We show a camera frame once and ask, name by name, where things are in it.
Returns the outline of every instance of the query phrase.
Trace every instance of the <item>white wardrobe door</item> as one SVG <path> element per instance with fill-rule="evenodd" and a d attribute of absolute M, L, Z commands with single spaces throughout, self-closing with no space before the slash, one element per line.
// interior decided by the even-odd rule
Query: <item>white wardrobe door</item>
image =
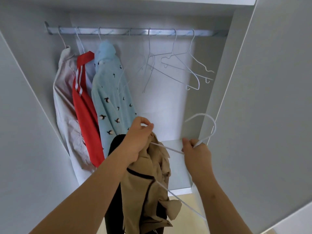
<path fill-rule="evenodd" d="M 260 233 L 312 200 L 312 0 L 258 0 L 209 141 L 213 171 Z"/>
<path fill-rule="evenodd" d="M 1 32 L 0 69 L 0 232 L 28 233 L 78 182 Z"/>

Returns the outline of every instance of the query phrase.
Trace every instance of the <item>bird print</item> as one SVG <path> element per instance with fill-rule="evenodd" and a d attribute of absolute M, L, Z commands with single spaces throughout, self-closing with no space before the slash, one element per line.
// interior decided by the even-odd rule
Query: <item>bird print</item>
<path fill-rule="evenodd" d="M 106 118 L 106 116 L 105 116 L 105 115 L 100 115 L 99 118 L 100 118 L 101 120 L 104 120 L 104 119 Z"/>

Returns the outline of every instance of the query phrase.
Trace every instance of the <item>clothes rail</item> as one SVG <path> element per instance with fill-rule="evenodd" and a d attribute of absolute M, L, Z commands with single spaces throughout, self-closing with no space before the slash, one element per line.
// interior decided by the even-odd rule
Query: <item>clothes rail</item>
<path fill-rule="evenodd" d="M 89 28 L 89 27 L 50 27 L 45 21 L 46 30 L 50 35 L 69 34 L 69 35 L 148 35 L 149 29 L 139 28 Z M 176 30 L 177 36 L 194 36 L 193 30 Z M 227 37 L 228 30 L 195 30 L 195 36 L 205 37 Z M 175 36 L 173 29 L 150 29 L 150 35 L 156 36 Z"/>

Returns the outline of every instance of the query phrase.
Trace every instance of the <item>hand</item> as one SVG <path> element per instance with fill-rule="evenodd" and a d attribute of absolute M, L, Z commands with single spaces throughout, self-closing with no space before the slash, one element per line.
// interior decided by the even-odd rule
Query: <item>hand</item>
<path fill-rule="evenodd" d="M 136 117 L 128 130 L 124 140 L 120 144 L 127 153 L 129 164 L 138 160 L 138 153 L 144 148 L 147 139 L 154 128 L 154 124 L 150 123 L 144 117 Z"/>
<path fill-rule="evenodd" d="M 207 176 L 213 176 L 213 169 L 211 164 L 211 152 L 208 147 L 201 143 L 197 147 L 193 146 L 198 142 L 197 139 L 187 138 L 182 139 L 184 152 L 184 161 L 192 180 L 197 185 L 201 181 L 205 181 Z"/>

